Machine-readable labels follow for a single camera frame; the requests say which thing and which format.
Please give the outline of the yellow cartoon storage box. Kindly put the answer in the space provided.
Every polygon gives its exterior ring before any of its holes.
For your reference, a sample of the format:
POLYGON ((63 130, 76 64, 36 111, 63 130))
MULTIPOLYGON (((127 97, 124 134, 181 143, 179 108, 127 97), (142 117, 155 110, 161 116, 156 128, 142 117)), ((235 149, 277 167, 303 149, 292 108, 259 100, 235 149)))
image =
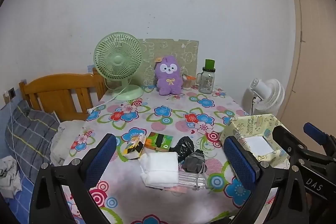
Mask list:
POLYGON ((273 140, 273 129, 282 123, 272 114, 244 117, 225 117, 220 142, 233 136, 250 151, 258 161, 266 161, 272 167, 289 168, 289 155, 273 140))

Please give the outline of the grey drawstring pouch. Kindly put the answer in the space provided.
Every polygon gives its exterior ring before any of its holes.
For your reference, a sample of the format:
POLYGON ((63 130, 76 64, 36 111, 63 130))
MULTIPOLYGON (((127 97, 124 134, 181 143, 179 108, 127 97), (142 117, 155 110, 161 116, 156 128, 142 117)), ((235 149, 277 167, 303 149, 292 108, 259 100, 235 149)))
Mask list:
POLYGON ((186 172, 203 174, 207 171, 205 155, 202 150, 192 152, 183 162, 182 169, 186 172))

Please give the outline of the black plastic bag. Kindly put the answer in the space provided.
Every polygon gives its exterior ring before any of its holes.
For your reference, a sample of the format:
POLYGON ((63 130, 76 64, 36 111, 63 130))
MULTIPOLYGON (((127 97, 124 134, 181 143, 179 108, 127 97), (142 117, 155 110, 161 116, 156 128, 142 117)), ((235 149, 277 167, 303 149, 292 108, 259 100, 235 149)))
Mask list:
POLYGON ((194 143, 189 136, 184 136, 179 139, 174 147, 170 147, 169 151, 176 152, 178 155, 178 162, 182 162, 195 151, 194 143))

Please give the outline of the cartoon print tissue pack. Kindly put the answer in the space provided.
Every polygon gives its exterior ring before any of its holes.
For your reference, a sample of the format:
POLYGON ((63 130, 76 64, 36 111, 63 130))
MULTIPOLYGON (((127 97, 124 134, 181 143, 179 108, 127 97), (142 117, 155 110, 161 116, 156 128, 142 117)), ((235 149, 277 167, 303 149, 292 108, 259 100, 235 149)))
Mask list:
POLYGON ((144 134, 136 134, 132 136, 127 142, 122 155, 128 160, 138 159, 142 154, 145 142, 146 135, 144 134))

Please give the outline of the white towel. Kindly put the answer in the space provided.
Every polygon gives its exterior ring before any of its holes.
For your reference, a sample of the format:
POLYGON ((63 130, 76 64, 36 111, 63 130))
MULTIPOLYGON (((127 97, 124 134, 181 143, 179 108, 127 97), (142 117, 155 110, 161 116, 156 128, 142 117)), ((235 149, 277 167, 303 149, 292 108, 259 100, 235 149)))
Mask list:
POLYGON ((138 159, 141 179, 151 188, 172 188, 179 183, 178 154, 176 152, 144 153, 138 159))

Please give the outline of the green orange tissue pack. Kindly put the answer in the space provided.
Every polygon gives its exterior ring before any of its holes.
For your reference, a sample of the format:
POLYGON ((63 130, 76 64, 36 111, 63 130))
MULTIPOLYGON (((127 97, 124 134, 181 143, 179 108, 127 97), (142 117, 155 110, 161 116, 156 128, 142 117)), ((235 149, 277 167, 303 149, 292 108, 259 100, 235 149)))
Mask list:
POLYGON ((146 138, 145 147, 154 151, 169 152, 173 137, 161 133, 151 132, 146 138))

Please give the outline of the pink pack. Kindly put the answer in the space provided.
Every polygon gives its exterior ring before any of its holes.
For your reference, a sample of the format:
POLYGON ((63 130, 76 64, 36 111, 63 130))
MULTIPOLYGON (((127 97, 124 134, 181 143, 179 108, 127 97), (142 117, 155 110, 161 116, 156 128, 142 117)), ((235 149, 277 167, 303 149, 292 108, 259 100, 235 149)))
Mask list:
POLYGON ((174 193, 185 194, 190 190, 208 189, 207 176, 189 172, 179 172, 179 182, 177 186, 164 188, 164 190, 174 193))

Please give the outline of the beige door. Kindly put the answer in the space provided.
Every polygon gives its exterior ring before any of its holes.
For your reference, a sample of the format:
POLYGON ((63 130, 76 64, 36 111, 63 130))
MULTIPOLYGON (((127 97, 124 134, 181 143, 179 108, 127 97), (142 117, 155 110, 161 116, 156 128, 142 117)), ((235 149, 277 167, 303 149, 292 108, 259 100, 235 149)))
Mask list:
POLYGON ((293 62, 277 116, 308 149, 323 153, 303 126, 335 135, 335 0, 294 0, 294 9, 293 62))

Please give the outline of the crumpled white cloth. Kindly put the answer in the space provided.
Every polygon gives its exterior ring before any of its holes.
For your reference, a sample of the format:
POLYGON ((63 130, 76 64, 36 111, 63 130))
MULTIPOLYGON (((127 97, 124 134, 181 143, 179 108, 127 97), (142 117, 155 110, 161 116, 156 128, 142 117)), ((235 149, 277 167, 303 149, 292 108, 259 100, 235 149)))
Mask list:
POLYGON ((12 156, 6 156, 1 159, 0 164, 1 195, 13 199, 17 192, 22 191, 17 161, 12 156))

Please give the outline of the white bedding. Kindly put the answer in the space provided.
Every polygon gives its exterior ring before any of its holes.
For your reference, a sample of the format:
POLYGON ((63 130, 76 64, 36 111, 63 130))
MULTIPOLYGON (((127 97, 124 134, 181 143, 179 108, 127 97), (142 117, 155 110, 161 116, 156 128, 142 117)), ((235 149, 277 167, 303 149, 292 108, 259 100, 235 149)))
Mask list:
POLYGON ((84 121, 73 120, 61 122, 57 133, 54 135, 51 148, 50 159, 54 166, 60 166, 69 155, 71 145, 75 139, 83 132, 84 121))

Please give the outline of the white standing fan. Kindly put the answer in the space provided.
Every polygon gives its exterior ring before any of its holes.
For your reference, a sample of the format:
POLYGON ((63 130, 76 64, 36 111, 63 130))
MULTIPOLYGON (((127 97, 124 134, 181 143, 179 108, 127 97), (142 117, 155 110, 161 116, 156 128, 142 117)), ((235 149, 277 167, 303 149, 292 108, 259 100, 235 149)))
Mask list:
POLYGON ((285 98, 285 89, 277 79, 255 78, 246 88, 242 108, 250 115, 273 114, 280 110, 285 98))

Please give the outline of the grey plaid pillow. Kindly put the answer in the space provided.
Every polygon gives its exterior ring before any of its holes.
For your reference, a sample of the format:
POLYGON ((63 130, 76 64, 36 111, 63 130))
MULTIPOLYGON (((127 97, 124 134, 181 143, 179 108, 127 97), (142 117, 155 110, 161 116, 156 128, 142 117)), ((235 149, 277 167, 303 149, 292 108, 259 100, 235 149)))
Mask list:
POLYGON ((27 101, 14 108, 5 131, 5 142, 22 173, 34 183, 41 165, 51 164, 51 144, 60 121, 55 113, 34 110, 27 101))

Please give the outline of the glass jar with green lid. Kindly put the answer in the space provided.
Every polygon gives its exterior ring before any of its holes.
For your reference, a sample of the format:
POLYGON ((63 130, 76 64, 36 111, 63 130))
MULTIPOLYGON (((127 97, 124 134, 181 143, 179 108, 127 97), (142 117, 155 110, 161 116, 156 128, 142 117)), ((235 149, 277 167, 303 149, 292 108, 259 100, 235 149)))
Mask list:
POLYGON ((211 94, 213 92, 215 82, 215 61, 212 59, 205 59, 205 65, 201 73, 197 74, 196 83, 198 90, 204 94, 211 94))

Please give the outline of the toothpick jar with orange lid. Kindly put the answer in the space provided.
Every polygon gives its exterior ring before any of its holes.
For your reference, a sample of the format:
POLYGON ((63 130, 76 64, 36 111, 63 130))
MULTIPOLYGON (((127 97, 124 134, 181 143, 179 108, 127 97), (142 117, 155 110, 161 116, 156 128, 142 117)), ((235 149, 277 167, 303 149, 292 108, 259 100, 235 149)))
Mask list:
POLYGON ((190 90, 193 84, 195 83, 196 78, 194 76, 189 76, 183 73, 182 80, 183 80, 182 84, 183 90, 190 90))

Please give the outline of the purple plush toy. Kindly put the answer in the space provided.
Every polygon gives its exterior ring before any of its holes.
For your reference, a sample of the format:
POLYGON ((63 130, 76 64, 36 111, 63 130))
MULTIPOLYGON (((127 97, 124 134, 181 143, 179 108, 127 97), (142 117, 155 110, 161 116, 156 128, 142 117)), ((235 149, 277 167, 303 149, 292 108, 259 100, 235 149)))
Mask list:
POLYGON ((157 89, 160 96, 179 95, 182 91, 181 67, 175 56, 165 56, 155 65, 157 89))

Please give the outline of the green desk fan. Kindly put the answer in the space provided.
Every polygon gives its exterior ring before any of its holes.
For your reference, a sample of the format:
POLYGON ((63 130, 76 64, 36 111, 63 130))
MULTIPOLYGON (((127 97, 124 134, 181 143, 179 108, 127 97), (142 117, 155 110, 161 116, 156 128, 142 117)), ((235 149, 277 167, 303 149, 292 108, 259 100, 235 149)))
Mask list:
POLYGON ((108 82, 121 85, 112 90, 112 99, 131 101, 143 95, 140 86, 131 79, 142 64, 142 50, 138 39, 125 32, 113 32, 97 44, 93 61, 96 71, 108 82))

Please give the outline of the wall power socket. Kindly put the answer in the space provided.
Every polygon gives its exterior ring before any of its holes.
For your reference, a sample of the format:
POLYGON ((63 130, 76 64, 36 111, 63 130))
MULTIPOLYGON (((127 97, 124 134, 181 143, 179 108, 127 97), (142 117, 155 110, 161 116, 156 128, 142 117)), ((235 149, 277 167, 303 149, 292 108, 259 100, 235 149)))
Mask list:
POLYGON ((16 96, 15 89, 14 89, 14 88, 11 88, 11 89, 8 91, 8 94, 9 94, 9 98, 10 98, 10 100, 12 100, 13 98, 15 98, 15 96, 16 96))

